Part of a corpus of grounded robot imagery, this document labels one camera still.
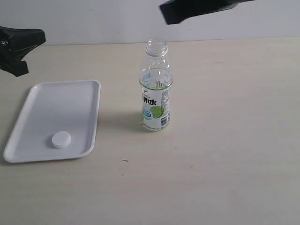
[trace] light wood tabletop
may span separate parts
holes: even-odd
[[[299,225],[300,37],[168,43],[171,123],[146,132],[145,44],[40,46],[0,71],[3,152],[30,87],[101,82],[94,150],[0,159],[1,225]]]

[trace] white bottle cap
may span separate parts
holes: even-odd
[[[57,132],[52,137],[52,144],[57,149],[63,149],[71,143],[71,136],[66,131]]]

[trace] plastic bottle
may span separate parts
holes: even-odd
[[[164,40],[150,39],[140,69],[142,86],[142,123],[154,131],[164,129],[170,121],[170,89],[173,78]]]

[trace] green lime graphic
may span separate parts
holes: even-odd
[[[154,118],[159,118],[164,114],[164,108],[162,106],[153,106],[150,108]]]

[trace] white plastic tray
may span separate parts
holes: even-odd
[[[4,150],[4,159],[20,163],[88,155],[95,143],[99,99],[100,83],[94,80],[47,82],[32,87]]]

